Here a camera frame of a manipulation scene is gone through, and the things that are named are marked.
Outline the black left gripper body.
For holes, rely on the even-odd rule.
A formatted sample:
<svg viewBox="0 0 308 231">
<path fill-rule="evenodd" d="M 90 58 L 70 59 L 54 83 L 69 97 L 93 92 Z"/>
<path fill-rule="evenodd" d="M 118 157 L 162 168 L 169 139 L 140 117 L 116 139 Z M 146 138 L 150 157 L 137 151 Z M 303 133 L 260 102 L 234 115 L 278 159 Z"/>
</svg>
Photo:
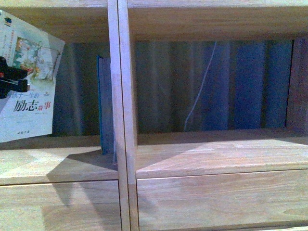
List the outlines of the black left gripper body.
<svg viewBox="0 0 308 231">
<path fill-rule="evenodd" d="M 0 57 L 0 98 L 5 99 L 10 91 L 27 92 L 28 72 L 23 69 L 10 67 L 6 59 Z"/>
</svg>

